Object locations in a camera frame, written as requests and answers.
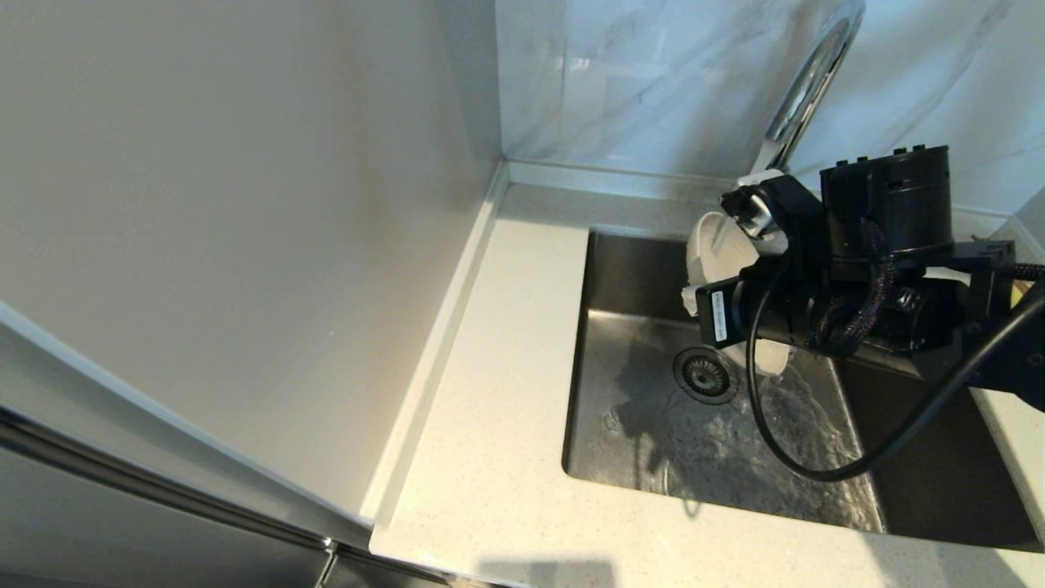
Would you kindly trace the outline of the white round plate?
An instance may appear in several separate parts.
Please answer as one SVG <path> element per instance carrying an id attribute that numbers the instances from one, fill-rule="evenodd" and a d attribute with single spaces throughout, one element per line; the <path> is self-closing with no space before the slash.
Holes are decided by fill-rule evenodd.
<path id="1" fill-rule="evenodd" d="M 695 224 L 686 245 L 687 279 L 690 287 L 735 278 L 760 256 L 732 217 L 709 212 Z M 754 372 L 779 376 L 787 368 L 791 347 L 772 340 L 758 340 Z"/>

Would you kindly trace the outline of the stainless steel sink basin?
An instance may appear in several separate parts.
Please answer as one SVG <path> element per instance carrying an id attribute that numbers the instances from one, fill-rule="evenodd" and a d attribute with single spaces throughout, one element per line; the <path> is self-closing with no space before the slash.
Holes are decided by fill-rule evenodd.
<path id="1" fill-rule="evenodd" d="M 786 468 L 754 425 L 741 361 L 732 402 L 702 404 L 673 376 L 679 351 L 712 346 L 687 316 L 686 246 L 591 232 L 563 468 L 567 475 L 683 500 L 845 528 L 1045 554 L 985 411 L 959 391 L 892 458 L 839 483 Z"/>

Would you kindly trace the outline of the round metal drain strainer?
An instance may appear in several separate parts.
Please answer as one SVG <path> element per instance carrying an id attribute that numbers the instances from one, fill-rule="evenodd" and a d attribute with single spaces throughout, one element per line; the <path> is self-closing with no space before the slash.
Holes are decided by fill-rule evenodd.
<path id="1" fill-rule="evenodd" d="M 690 347 L 679 351 L 672 369 L 677 386 L 702 404 L 721 405 L 732 402 L 741 384 L 735 362 L 705 347 Z"/>

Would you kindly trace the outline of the chrome gooseneck faucet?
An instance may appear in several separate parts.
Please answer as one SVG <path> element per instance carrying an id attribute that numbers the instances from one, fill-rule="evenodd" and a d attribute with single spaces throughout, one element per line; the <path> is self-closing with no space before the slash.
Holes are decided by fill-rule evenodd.
<path id="1" fill-rule="evenodd" d="M 865 18 L 866 0 L 839 0 L 765 131 L 751 172 L 787 172 L 789 160 L 825 99 Z"/>

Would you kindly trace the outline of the dark metal cabinet trim bar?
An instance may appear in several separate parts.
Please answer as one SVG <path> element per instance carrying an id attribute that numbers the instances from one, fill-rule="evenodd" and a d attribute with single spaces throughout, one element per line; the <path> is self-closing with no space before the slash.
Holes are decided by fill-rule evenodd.
<path id="1" fill-rule="evenodd" d="M 449 588 L 0 407 L 0 588 Z"/>

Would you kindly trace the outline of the tall grey cabinet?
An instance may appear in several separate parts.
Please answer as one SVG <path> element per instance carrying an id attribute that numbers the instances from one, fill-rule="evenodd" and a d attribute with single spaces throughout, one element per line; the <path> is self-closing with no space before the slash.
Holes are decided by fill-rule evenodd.
<path id="1" fill-rule="evenodd" d="M 506 178 L 494 0 L 0 0 L 0 586 L 308 586 Z"/>

